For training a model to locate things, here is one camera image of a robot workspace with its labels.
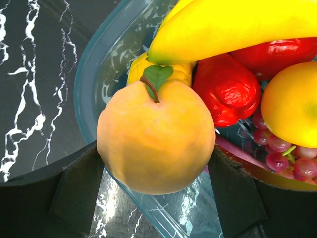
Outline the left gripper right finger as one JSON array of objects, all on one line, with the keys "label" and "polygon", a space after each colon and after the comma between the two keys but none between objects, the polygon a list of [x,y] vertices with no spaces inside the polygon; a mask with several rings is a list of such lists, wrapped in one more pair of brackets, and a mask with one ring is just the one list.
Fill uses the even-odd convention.
[{"label": "left gripper right finger", "polygon": [[317,193],[262,182],[215,148],[209,175],[226,238],[315,238]]}]

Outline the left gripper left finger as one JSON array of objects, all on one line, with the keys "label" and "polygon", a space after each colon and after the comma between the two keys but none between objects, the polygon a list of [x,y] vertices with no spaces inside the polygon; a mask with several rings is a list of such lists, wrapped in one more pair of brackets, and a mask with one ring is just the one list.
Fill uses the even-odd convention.
[{"label": "left gripper left finger", "polygon": [[96,142],[0,184],[2,238],[85,238],[104,164]]}]

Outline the purple grape bunch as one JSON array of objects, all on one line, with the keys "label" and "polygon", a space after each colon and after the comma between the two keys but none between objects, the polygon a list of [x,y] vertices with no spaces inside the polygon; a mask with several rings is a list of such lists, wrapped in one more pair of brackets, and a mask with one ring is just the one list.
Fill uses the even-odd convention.
[{"label": "purple grape bunch", "polygon": [[252,117],[253,140],[267,151],[266,165],[277,175],[317,184],[317,149],[292,144],[275,136],[264,122],[261,112]]}]

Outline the orange peach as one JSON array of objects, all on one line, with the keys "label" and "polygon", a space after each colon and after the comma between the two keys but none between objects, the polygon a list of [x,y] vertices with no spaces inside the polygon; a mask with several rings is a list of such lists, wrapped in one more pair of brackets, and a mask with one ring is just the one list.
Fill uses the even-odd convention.
[{"label": "orange peach", "polygon": [[212,116],[178,80],[144,75],[118,90],[100,113],[97,151],[111,174],[131,190],[162,195],[188,187],[215,146]]}]

